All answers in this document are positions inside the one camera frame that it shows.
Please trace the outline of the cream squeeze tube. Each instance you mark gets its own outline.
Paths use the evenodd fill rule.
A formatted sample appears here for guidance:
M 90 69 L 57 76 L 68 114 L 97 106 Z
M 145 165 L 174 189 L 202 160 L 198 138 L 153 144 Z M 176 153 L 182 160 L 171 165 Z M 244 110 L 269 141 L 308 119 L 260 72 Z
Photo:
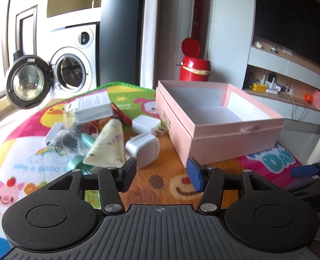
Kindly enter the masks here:
M 118 119 L 111 119 L 102 128 L 88 154 L 83 159 L 83 163 L 94 167 L 121 168 L 125 162 L 122 123 Z

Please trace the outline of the white charger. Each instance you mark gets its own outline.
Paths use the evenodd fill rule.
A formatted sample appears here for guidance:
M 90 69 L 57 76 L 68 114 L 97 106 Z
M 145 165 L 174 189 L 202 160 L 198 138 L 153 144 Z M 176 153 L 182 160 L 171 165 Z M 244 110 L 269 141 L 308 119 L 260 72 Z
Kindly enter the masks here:
M 141 114 L 132 121 L 133 132 L 137 134 L 149 133 L 154 136 L 165 134 L 167 130 L 161 126 L 161 120 Z
M 126 155 L 137 161 L 137 169 L 153 163 L 159 156 L 159 139 L 150 133 L 139 134 L 125 143 Z

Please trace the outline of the teal handheld fan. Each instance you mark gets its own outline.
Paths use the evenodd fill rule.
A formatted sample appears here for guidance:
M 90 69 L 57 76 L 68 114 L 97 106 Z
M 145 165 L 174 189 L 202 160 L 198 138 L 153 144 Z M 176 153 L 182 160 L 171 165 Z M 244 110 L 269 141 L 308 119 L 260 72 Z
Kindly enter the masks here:
M 89 164 L 84 164 L 83 160 L 86 157 L 88 151 L 94 144 L 95 139 L 87 133 L 82 133 L 79 141 L 79 153 L 76 154 L 67 165 L 67 170 L 79 169 L 83 174 L 92 174 L 93 166 Z

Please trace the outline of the red lighter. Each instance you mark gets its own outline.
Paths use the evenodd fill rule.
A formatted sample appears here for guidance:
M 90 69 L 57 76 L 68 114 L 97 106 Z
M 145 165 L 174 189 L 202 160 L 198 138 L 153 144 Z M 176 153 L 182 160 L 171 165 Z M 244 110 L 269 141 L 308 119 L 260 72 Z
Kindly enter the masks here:
M 126 115 L 123 113 L 123 111 L 121 109 L 119 109 L 119 107 L 115 104 L 115 103 L 111 103 L 111 106 L 112 106 L 112 110 L 114 111 L 114 113 L 121 119 L 121 121 L 131 127 L 133 125 L 133 122 L 132 120 Z

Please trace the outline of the white ethernet adapter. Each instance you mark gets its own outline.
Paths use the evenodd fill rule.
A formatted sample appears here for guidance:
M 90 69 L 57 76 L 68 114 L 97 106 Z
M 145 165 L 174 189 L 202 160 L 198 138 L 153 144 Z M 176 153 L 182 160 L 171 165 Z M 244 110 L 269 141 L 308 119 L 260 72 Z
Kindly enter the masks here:
M 44 139 L 45 146 L 49 146 L 50 143 L 55 139 L 55 137 L 57 136 L 59 131 L 61 131 L 63 128 L 64 128 L 64 123 L 55 122 L 55 124 L 53 124 L 52 128 L 47 133 L 47 135 Z

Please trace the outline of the white cable retail box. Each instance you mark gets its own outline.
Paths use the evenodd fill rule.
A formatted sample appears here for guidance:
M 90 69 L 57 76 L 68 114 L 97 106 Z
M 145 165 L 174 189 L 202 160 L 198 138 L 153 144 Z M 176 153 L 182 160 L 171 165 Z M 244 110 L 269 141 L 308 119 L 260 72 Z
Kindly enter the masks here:
M 70 104 L 76 124 L 113 116 L 111 100 L 107 90 L 77 98 Z

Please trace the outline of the black television screen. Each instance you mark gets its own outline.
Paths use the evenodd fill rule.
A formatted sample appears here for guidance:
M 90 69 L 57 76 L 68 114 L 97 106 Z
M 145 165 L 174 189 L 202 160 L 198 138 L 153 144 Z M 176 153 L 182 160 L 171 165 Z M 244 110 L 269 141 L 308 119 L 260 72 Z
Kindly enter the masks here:
M 317 0 L 256 0 L 254 34 L 320 65 Z

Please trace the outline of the colourful cartoon play mat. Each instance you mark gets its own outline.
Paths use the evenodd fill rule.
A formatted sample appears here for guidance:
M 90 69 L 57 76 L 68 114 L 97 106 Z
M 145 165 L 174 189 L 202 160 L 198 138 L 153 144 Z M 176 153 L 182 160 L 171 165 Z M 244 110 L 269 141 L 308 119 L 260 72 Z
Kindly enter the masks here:
M 94 136 L 104 126 L 102 121 L 89 123 L 76 128 L 63 143 L 46 144 L 45 137 L 52 126 L 63 120 L 64 105 L 64 100 L 49 102 L 18 125 L 0 146 L 0 258 L 10 250 L 1 226 L 6 209 L 70 170 L 69 163 L 88 151 L 80 134 Z M 121 196 L 124 205 L 196 205 L 201 193 L 194 191 L 170 138 L 161 135 L 159 142 L 159 157 L 137 172 L 132 186 Z M 281 143 L 270 150 L 217 163 L 228 174 L 251 169 L 280 187 L 295 184 L 290 170 L 299 165 Z

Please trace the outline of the pink cardboard box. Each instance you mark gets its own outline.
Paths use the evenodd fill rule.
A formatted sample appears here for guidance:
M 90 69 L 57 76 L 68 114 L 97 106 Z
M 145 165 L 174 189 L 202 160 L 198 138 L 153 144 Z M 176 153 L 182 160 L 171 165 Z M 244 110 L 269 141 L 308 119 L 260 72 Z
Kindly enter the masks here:
M 283 128 L 280 114 L 228 83 L 160 80 L 155 102 L 182 164 L 273 148 Z

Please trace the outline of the red lidded trash bin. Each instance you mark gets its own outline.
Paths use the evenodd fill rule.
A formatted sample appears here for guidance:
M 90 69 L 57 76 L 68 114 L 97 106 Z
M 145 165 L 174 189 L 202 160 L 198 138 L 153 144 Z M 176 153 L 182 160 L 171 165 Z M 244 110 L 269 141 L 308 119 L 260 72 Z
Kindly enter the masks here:
M 179 79 L 189 82 L 206 82 L 208 80 L 211 64 L 208 60 L 198 58 L 200 47 L 193 38 L 186 38 L 181 44 L 184 55 L 180 64 Z

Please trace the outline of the white washing machine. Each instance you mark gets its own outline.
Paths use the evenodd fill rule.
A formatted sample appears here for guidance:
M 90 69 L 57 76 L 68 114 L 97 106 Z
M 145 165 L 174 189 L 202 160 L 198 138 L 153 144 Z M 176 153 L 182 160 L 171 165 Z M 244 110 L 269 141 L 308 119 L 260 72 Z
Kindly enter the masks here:
M 7 71 L 6 96 L 19 109 L 46 98 L 67 99 L 97 87 L 98 23 L 48 33 L 42 55 L 16 54 Z

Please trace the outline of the white charger front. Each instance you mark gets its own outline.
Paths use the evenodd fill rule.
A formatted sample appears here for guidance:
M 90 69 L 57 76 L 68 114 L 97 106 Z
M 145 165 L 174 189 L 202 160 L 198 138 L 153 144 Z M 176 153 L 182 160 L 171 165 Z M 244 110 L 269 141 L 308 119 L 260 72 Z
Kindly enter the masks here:
M 139 134 L 125 143 L 126 155 L 137 161 L 137 169 L 153 163 L 159 156 L 159 139 L 150 133 Z

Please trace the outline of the plastic bag with black part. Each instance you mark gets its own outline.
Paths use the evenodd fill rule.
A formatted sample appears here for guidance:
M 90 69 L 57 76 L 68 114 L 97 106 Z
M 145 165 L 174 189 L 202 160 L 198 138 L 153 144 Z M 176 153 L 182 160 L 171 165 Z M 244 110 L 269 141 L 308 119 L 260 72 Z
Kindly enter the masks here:
M 81 129 L 78 126 L 64 127 L 49 146 L 57 153 L 78 154 L 81 134 Z

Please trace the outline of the orange pumpkin toy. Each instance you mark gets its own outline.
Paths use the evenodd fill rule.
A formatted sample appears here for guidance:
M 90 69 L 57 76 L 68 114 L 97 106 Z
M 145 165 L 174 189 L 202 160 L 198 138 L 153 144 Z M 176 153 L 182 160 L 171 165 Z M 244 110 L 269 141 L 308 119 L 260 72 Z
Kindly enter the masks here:
M 312 96 L 311 94 L 305 94 L 304 100 L 305 100 L 308 104 L 313 104 L 313 96 Z

